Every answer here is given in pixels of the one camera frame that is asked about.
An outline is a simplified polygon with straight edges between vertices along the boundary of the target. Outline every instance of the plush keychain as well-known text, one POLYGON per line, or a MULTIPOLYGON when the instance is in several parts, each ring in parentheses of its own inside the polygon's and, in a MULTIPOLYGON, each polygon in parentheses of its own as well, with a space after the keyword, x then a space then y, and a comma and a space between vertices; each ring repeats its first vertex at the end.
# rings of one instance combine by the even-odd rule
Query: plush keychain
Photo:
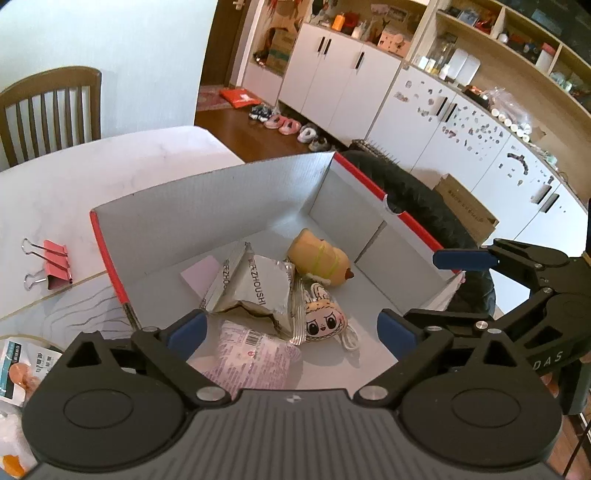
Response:
POLYGON ((317 238, 307 228, 291 243, 287 257, 303 277, 336 287, 353 278, 349 257, 326 240, 317 238))
POLYGON ((357 350, 357 333, 347 316, 319 283, 304 291, 306 300, 306 341, 314 342, 339 335, 347 350, 357 350))

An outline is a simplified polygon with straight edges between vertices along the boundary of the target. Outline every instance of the pink sticky note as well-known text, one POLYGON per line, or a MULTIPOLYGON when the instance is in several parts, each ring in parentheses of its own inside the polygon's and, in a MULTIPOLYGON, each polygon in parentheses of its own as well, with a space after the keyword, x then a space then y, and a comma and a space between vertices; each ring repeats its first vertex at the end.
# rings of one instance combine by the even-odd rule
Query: pink sticky note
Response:
POLYGON ((197 295, 203 298, 210 285, 213 283, 213 280, 215 280, 219 270, 219 262, 209 255, 181 272, 181 277, 184 278, 185 282, 189 284, 189 287, 191 287, 197 295))

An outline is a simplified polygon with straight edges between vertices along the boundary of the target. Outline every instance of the white cardboard box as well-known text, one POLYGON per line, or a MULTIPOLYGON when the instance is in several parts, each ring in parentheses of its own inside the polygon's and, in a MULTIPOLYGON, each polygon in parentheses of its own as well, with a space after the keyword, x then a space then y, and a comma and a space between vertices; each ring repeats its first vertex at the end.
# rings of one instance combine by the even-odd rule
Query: white cardboard box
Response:
MULTIPOLYGON (((353 165, 328 152, 165 183, 101 205, 91 220, 115 291, 141 326, 165 328, 198 308, 199 297, 180 273, 207 255, 223 262, 238 240, 247 239, 259 255, 283 259, 305 227, 343 249, 355 262, 355 277, 330 290, 358 332, 359 352, 346 353, 335 338, 304 344, 301 372, 288 386, 353 393, 396 361, 378 339, 379 312, 425 306, 454 277, 432 265, 427 244, 433 239, 426 244, 425 232, 410 229, 383 197, 353 165)), ((208 334, 196 352, 204 368, 215 340, 208 334)))

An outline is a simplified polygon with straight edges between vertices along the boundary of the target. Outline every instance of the robotic arm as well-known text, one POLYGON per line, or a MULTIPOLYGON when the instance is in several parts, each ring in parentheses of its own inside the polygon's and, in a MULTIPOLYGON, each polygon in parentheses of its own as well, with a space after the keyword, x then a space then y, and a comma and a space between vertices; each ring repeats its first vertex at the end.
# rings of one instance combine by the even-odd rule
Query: robotic arm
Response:
POLYGON ((588 255, 497 240, 433 260, 493 268, 531 296, 496 322, 383 310, 378 335, 399 361, 352 399, 244 390, 232 402, 186 364, 206 334, 199 310, 129 339, 80 334, 24 410, 41 462, 27 479, 560 478, 544 461, 589 389, 588 255), (560 373, 558 401, 546 372, 560 373))

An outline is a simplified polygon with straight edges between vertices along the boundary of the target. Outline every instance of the food bag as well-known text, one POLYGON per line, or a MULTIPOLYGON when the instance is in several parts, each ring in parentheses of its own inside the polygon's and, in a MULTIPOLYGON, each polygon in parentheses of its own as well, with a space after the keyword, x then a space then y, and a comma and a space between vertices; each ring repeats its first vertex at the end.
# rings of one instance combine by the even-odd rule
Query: food bag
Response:
POLYGON ((281 390, 300 349, 289 342, 225 321, 217 347, 217 365, 204 373, 235 398, 241 388, 281 390))

